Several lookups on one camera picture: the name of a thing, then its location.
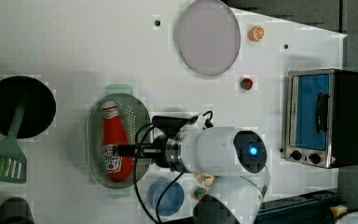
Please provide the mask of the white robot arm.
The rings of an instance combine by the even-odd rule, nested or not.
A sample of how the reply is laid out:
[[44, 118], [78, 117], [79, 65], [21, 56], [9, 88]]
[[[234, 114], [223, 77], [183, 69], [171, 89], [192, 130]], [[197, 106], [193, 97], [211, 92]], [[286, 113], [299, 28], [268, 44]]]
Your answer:
[[193, 208], [193, 224], [254, 224], [269, 186], [267, 150], [257, 133], [214, 127], [203, 115], [155, 116], [149, 125], [161, 131], [153, 142], [120, 144], [113, 154], [150, 159], [181, 174], [212, 175]]

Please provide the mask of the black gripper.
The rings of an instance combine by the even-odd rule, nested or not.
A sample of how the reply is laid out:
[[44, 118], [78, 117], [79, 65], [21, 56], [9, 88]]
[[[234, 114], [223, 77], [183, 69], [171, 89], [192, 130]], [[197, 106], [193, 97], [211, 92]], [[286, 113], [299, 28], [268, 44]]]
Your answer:
[[[140, 157], [151, 159], [156, 165], [169, 168], [170, 165], [166, 159], [166, 146], [170, 139], [173, 139], [180, 129], [189, 122], [189, 119], [175, 118], [167, 116], [154, 116], [152, 118], [152, 126], [161, 131], [161, 135], [156, 137], [152, 143], [138, 144]], [[114, 146], [114, 154], [120, 157], [134, 157], [136, 154], [135, 145], [117, 145]]]

